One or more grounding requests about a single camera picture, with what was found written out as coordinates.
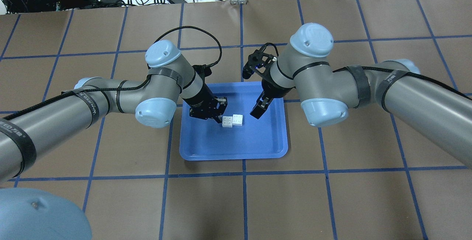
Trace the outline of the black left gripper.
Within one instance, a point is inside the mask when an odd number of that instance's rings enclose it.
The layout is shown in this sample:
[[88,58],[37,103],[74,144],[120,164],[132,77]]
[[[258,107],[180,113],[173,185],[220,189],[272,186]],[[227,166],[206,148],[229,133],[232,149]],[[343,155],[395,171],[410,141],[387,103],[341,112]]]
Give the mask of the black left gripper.
[[190,106],[190,117],[204,120],[214,119],[218,124],[223,123],[226,97],[215,96],[205,83],[195,96],[183,100]]

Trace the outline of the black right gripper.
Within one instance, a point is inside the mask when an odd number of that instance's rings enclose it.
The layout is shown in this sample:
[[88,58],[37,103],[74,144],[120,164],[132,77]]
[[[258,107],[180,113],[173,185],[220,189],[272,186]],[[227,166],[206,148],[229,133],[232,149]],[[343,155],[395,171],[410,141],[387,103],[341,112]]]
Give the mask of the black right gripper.
[[273,85],[268,81],[262,81],[261,86],[263,91],[250,112],[250,115],[255,119],[260,119],[265,114],[273,99],[283,98],[292,90],[292,88]]

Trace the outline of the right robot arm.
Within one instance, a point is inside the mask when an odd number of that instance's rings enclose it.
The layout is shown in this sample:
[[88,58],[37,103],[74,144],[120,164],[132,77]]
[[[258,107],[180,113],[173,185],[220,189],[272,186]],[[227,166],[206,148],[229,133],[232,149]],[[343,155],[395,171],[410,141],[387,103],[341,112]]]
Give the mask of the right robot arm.
[[378,104],[455,159],[471,168],[471,99],[438,80],[424,76],[407,59],[386,60],[332,70],[327,56],[332,34],[317,23],[302,25],[278,56],[265,47],[248,57],[242,78],[257,74],[263,88],[251,115],[260,118],[275,98],[296,89],[301,108],[313,127],[348,118],[349,109]]

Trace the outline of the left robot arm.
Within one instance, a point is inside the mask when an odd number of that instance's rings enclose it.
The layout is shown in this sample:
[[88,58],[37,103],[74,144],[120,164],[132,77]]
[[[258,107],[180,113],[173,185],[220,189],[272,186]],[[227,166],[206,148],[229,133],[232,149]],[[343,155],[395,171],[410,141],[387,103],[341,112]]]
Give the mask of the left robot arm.
[[[90,77],[73,90],[1,118],[1,181],[28,170],[46,153],[88,129],[109,113],[133,114],[152,128],[167,127],[177,101],[190,106],[190,116],[218,124],[227,107],[205,84],[209,67],[192,66],[169,40],[146,51],[142,82]],[[31,188],[1,189],[2,240],[90,240],[83,210],[52,193]]]

